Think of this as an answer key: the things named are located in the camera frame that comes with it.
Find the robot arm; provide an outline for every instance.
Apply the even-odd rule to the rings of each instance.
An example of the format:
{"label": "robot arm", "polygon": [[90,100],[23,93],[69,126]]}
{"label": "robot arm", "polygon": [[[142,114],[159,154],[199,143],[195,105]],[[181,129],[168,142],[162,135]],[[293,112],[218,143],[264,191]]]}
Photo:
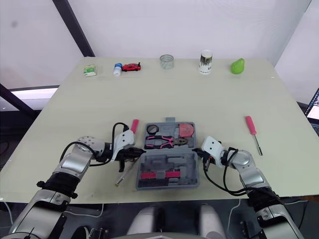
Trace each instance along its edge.
{"label": "robot arm", "polygon": [[134,143],[134,133],[125,129],[123,133],[115,137],[113,148],[110,143],[91,136],[83,136],[78,141],[69,144],[68,146],[74,144],[71,153],[61,159],[46,182],[37,183],[41,189],[36,192],[30,203],[14,221],[9,235],[4,238],[59,238],[67,219],[63,212],[71,198],[77,197],[74,191],[90,166],[91,160],[103,162],[108,159],[107,162],[109,162],[118,160],[118,158],[122,160],[125,157],[139,157],[144,151],[132,148]]}
{"label": "robot arm", "polygon": [[304,239],[289,212],[272,191],[266,177],[256,167],[249,152],[233,148],[225,150],[220,142],[210,136],[204,140],[201,149],[211,156],[211,160],[206,162],[206,167],[209,163],[214,163],[218,167],[228,164],[239,172],[240,181],[246,188],[258,223],[263,228],[263,238]]}

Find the clear plastic cup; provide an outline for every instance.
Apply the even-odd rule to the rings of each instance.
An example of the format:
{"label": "clear plastic cup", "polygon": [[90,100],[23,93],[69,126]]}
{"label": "clear plastic cup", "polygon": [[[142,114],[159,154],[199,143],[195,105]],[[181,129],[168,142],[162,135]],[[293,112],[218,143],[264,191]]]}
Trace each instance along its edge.
{"label": "clear plastic cup", "polygon": [[160,66],[165,69],[172,69],[174,68],[174,57],[171,55],[163,55],[160,58]]}

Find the screwdriver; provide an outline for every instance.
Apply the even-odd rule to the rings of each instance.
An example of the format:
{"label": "screwdriver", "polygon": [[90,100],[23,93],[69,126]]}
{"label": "screwdriver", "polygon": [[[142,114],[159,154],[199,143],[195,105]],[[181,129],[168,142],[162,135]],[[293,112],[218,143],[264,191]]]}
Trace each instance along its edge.
{"label": "screwdriver", "polygon": [[255,130],[254,122],[253,122],[253,120],[251,119],[250,116],[246,116],[245,120],[246,120],[246,124],[247,124],[247,126],[249,128],[250,133],[255,137],[255,140],[256,140],[256,143],[257,143],[257,147],[258,147],[258,152],[259,152],[259,154],[261,156],[263,156],[263,153],[261,151],[261,148],[259,146],[259,143],[258,143],[258,140],[257,140],[257,137],[256,137],[257,132]]}

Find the open toolbox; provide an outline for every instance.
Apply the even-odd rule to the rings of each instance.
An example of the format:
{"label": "open toolbox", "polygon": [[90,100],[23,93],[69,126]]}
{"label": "open toolbox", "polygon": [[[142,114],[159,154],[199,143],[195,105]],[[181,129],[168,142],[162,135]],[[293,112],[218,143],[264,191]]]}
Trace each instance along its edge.
{"label": "open toolbox", "polygon": [[193,122],[146,125],[144,148],[139,159],[136,189],[190,188],[199,184],[198,156]]}

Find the pliers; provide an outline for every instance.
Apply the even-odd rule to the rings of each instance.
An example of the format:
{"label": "pliers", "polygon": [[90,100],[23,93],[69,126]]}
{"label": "pliers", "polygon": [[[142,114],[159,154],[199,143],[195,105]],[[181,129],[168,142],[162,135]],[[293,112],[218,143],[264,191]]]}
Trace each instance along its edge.
{"label": "pliers", "polygon": [[162,149],[162,148],[174,148],[174,145],[184,145],[187,144],[188,141],[185,138],[174,138],[173,136],[161,136],[154,135],[146,137],[146,140],[160,139],[164,141],[168,141],[168,143],[164,143],[161,145],[153,145],[153,144],[145,144],[145,149]]}

